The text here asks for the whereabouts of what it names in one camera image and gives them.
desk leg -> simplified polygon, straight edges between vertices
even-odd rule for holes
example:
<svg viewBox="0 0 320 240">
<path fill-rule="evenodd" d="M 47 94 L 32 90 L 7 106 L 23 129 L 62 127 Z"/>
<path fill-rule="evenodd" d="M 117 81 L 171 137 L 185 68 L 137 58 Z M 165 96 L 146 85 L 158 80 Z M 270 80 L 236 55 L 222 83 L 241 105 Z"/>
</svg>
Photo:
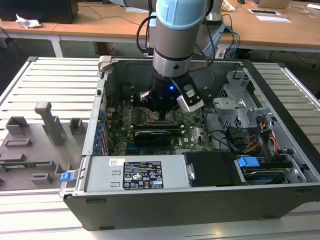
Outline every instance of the desk leg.
<svg viewBox="0 0 320 240">
<path fill-rule="evenodd" d="M 266 55 L 265 60 L 269 60 L 269 59 L 272 57 L 272 55 L 274 54 L 274 52 L 275 52 L 275 51 L 271 50 L 271 51 Z"/>
<path fill-rule="evenodd" d="M 49 40 L 52 43 L 52 47 L 53 47 L 55 56 L 57 58 L 63 58 L 64 55 L 62 53 L 62 48 L 61 48 L 61 45 L 60 45 L 60 36 L 52 35 L 52 36 L 49 37 Z"/>
<path fill-rule="evenodd" d="M 5 41 L 5 37 L 0 37 L 0 48 L 1 49 L 7 49 L 7 44 L 6 44 L 6 41 Z"/>
</svg>

black box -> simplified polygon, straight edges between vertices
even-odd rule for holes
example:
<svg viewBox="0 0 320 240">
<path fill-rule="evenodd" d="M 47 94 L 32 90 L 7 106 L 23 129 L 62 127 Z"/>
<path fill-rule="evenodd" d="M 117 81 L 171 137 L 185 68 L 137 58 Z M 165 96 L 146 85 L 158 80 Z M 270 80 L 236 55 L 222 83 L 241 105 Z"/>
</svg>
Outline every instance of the black box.
<svg viewBox="0 0 320 240">
<path fill-rule="evenodd" d="M 0 18 L 15 21 L 16 14 L 39 22 L 71 24 L 78 14 L 77 0 L 0 0 Z"/>
</svg>

warning label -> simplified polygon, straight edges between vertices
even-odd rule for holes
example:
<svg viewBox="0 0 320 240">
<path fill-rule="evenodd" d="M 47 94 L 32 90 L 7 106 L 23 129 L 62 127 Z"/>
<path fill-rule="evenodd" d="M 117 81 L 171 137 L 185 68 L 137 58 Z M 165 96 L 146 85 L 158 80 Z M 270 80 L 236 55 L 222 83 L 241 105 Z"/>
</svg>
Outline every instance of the warning label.
<svg viewBox="0 0 320 240">
<path fill-rule="evenodd" d="M 132 161 L 123 164 L 123 188 L 163 189 L 161 161 Z"/>
</svg>

sticker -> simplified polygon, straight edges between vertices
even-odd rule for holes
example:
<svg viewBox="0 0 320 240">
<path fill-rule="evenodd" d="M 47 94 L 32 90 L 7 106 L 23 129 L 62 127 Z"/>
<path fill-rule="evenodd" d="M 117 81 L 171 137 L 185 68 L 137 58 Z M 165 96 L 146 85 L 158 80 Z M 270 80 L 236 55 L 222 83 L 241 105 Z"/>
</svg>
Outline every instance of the sticker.
<svg viewBox="0 0 320 240">
<path fill-rule="evenodd" d="M 125 158 L 110 158 L 109 166 L 123 166 Z"/>
<path fill-rule="evenodd" d="M 125 190 L 164 188 L 161 161 L 123 161 L 122 164 Z"/>
</svg>

blue latch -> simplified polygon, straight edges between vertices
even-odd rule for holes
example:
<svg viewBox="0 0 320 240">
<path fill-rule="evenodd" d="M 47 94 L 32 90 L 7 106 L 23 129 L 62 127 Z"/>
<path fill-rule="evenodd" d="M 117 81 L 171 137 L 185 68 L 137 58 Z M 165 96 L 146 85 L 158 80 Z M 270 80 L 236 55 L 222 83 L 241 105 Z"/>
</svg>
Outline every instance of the blue latch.
<svg viewBox="0 0 320 240">
<path fill-rule="evenodd" d="M 61 182 L 73 182 L 74 181 L 74 172 L 64 172 L 61 174 L 60 181 Z"/>
<path fill-rule="evenodd" d="M 258 159 L 255 156 L 242 156 L 238 159 L 239 166 L 242 167 L 260 167 Z"/>
</svg>

